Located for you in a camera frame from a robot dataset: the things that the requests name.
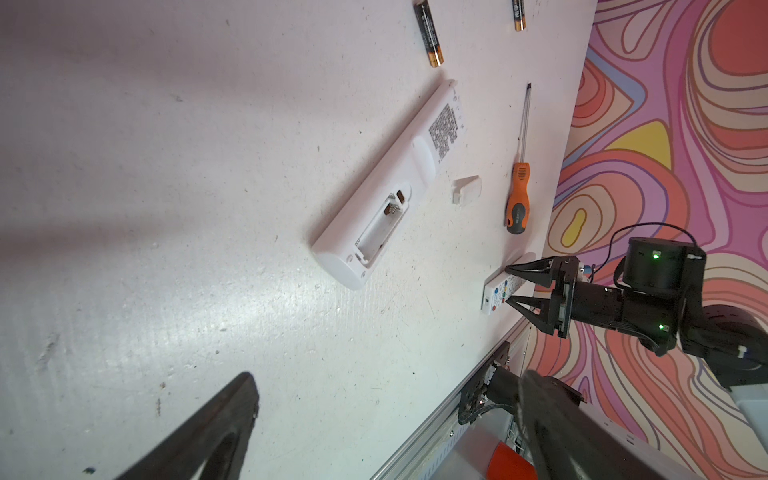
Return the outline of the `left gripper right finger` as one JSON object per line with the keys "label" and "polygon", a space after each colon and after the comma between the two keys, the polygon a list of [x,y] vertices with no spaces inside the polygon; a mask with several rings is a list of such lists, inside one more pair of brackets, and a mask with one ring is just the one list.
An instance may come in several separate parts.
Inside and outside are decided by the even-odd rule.
{"label": "left gripper right finger", "polygon": [[519,381],[519,419],[539,479],[697,479],[690,469],[576,404],[534,371]]}

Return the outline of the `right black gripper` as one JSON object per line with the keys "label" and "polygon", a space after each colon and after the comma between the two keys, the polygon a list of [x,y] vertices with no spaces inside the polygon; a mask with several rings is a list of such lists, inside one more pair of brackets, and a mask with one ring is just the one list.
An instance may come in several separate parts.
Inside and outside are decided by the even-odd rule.
{"label": "right black gripper", "polygon": [[635,337],[658,356],[677,344],[681,294],[675,289],[618,288],[582,281],[579,261],[573,256],[510,264],[505,272],[553,288],[551,300],[517,295],[506,300],[544,334],[566,337],[570,323],[577,321]]}

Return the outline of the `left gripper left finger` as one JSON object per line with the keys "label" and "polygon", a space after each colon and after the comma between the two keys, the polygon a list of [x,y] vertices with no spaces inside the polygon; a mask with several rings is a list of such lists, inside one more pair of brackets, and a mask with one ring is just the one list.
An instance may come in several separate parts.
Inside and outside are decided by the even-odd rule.
{"label": "left gripper left finger", "polygon": [[253,375],[242,372],[121,479],[238,479],[259,412]]}

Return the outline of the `small white remote control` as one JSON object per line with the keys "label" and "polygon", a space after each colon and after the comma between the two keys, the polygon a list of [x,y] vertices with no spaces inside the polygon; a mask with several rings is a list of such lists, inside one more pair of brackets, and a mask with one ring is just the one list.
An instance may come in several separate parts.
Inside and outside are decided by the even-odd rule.
{"label": "small white remote control", "polygon": [[525,252],[516,257],[509,258],[506,263],[484,284],[481,302],[481,312],[492,315],[501,309],[506,300],[516,294],[527,281],[514,274],[506,272],[508,265],[527,263],[536,260],[534,252]]}

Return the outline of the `orange handle screwdriver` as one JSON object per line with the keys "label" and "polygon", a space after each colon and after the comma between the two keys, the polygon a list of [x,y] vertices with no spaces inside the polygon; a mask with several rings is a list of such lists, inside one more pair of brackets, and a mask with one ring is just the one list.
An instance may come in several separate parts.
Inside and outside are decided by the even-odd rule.
{"label": "orange handle screwdriver", "polygon": [[525,162],[527,132],[530,112],[532,84],[526,85],[523,113],[518,137],[518,150],[513,162],[512,182],[505,212],[505,226],[509,233],[521,235],[525,232],[530,214],[528,183],[530,164]]}

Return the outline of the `white battery cover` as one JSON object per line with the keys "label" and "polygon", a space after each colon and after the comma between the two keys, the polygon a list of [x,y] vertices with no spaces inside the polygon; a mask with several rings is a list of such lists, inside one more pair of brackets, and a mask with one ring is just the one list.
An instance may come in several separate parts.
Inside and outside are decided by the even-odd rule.
{"label": "white battery cover", "polygon": [[479,175],[455,180],[453,183],[452,204],[467,206],[482,194],[482,179]]}

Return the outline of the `long white remote control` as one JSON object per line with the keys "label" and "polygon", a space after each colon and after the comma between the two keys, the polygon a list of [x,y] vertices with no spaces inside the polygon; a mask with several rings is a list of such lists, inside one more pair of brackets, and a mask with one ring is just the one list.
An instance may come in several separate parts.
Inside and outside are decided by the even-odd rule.
{"label": "long white remote control", "polygon": [[458,82],[444,81],[312,245],[340,284],[364,287],[466,132]]}

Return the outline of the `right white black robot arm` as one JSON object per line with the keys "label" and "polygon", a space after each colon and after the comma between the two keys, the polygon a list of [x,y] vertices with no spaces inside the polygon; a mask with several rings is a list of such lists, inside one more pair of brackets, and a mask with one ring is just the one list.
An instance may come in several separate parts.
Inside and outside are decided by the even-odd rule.
{"label": "right white black robot arm", "polygon": [[611,287],[580,277],[578,258],[555,256],[506,266],[506,273],[550,289],[549,298],[506,302],[539,331],[567,336],[571,322],[639,339],[663,356],[680,346],[702,359],[767,442],[767,332],[747,311],[703,303],[706,254],[694,243],[632,237]]}

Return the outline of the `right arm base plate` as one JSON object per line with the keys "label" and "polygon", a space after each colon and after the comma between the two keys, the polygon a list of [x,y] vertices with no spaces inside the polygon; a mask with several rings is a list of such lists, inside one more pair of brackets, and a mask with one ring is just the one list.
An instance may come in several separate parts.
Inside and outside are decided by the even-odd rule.
{"label": "right arm base plate", "polygon": [[511,344],[502,341],[460,390],[457,419],[472,424],[493,410],[518,412],[521,377],[508,369]]}

